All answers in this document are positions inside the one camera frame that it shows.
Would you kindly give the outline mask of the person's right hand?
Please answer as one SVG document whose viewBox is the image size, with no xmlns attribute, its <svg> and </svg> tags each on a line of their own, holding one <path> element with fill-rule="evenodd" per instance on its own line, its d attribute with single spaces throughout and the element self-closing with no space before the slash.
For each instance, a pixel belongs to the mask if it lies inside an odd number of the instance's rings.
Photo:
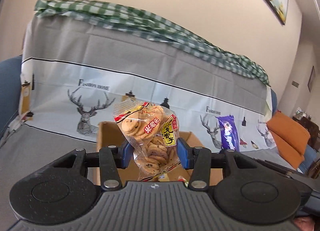
<svg viewBox="0 0 320 231">
<path fill-rule="evenodd" d="M 309 216 L 296 217 L 293 222 L 301 231 L 314 231 L 315 230 L 315 222 Z"/>
</svg>

